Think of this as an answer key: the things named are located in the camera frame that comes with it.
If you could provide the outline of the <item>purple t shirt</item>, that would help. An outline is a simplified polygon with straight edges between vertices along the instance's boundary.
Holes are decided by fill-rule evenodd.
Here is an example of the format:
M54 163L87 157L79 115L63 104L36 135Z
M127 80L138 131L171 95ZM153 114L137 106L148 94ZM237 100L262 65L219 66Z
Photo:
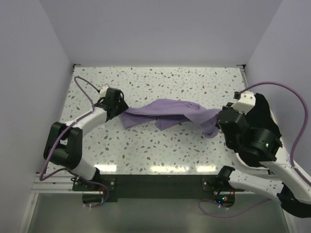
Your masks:
M219 112L219 109L206 109L191 101L158 99L140 108L130 107L120 118L126 129L155 121L161 131L190 121L202 127L205 137L214 138L219 132L216 127L216 115Z

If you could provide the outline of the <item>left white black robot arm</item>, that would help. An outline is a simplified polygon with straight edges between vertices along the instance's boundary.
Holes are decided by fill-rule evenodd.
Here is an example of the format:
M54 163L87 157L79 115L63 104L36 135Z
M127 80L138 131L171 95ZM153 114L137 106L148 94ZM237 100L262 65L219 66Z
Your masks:
M128 108L121 90L105 87L89 112L66 123L53 123L43 153L46 162L41 173L46 172L51 162L84 178L83 184L89 190L98 189L101 184L100 172L83 159L83 138Z

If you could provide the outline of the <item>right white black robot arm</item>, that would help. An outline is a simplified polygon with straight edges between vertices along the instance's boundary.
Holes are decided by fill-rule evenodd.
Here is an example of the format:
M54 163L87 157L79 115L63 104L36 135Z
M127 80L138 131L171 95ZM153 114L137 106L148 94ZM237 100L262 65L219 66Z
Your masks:
M295 217L311 216L311 186L290 164L267 101L257 101L248 112L228 103L217 114L216 125L224 134L226 146L246 165L263 166L279 178L275 182L224 166L216 176L219 189L227 191L232 187L255 192L275 200Z

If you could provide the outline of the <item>black t shirt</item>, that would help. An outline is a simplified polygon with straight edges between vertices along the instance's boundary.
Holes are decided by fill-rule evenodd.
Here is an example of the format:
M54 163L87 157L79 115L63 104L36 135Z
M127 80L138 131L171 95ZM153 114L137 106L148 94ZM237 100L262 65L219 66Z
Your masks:
M267 99L265 98L264 95L260 93L256 93L255 98L256 103L255 107L253 108L255 125L258 128L265 128L271 131L276 136L276 138L280 139L282 134L279 130L279 127L272 119L270 106Z

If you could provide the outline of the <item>white laundry basket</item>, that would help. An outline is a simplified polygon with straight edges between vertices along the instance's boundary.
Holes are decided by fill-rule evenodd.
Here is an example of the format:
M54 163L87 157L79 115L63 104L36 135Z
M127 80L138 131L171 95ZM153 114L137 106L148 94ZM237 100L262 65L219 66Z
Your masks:
M280 139L265 128L255 125L253 109L245 115L249 130L243 137L240 146L233 146L241 160L250 167L263 167L262 162L275 162L276 153L282 147Z

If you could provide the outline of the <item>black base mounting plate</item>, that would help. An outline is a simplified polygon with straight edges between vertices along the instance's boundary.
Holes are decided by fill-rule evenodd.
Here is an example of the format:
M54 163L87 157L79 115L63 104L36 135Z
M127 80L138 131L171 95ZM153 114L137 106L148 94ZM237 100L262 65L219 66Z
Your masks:
M71 178L72 190L82 192L85 204L118 202L119 199L207 199L219 197L234 188L217 183L216 175L101 175L103 190L98 184Z

